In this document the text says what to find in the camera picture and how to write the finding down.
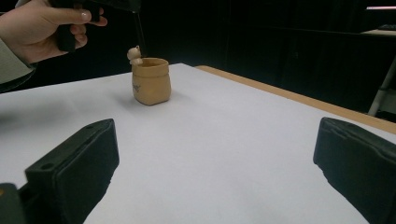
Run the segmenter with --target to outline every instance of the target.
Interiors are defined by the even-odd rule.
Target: small figurine
[[[141,59],[142,54],[140,53],[139,46],[136,46],[136,48],[129,49],[127,57],[129,59],[129,64],[131,65],[138,65],[143,63],[143,60]]]

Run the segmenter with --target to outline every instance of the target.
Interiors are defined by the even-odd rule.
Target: tan ceramic cup
[[[164,59],[143,58],[132,66],[134,98],[143,105],[168,101],[171,95],[169,63]]]

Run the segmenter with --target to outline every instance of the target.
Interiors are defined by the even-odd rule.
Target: wooden table edge
[[[224,72],[222,70],[219,70],[217,68],[213,68],[210,66],[206,66],[206,65],[199,65],[196,66],[196,68],[211,73],[213,75],[217,75],[220,77],[225,77],[228,78],[230,80],[248,85],[250,87],[256,88],[258,90],[262,90],[262,91],[268,91],[271,92],[272,94],[276,94],[282,97],[285,97],[287,99],[305,104],[305,105],[309,105],[312,106],[314,108],[326,111],[326,112],[330,112],[334,115],[338,115],[340,117],[346,118],[346,119],[351,119],[354,121],[357,121],[359,123],[362,124],[366,124],[369,125],[371,127],[383,130],[385,132],[388,133],[395,133],[396,134],[396,123],[387,121],[387,120],[383,120],[383,119],[378,119],[375,117],[371,117],[365,114],[362,114],[360,112],[356,112],[350,109],[346,109],[343,108],[341,106],[337,106],[337,105],[332,105],[332,104],[328,104],[325,102],[322,102],[320,100],[316,100],[292,91],[285,91],[283,89],[274,87],[274,86],[270,86],[268,84],[265,83],[261,83],[246,77],[240,77],[238,75],[234,75],[228,72]]]

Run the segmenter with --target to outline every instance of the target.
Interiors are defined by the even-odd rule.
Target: hand
[[[90,22],[91,16],[85,9],[54,8],[48,0],[32,0],[0,16],[0,38],[21,60],[37,63],[67,53],[56,45],[59,25],[72,24],[70,32],[75,36],[76,49],[84,47],[88,41],[86,23],[107,25],[102,16],[99,22]]]

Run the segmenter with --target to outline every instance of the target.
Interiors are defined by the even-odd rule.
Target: table
[[[133,98],[131,74],[1,94],[0,182],[21,187],[30,164],[113,118],[120,166],[87,224],[367,223],[313,163],[318,125],[343,119],[396,143],[395,125],[362,115],[380,130],[200,68],[171,65],[171,100],[154,106]]]

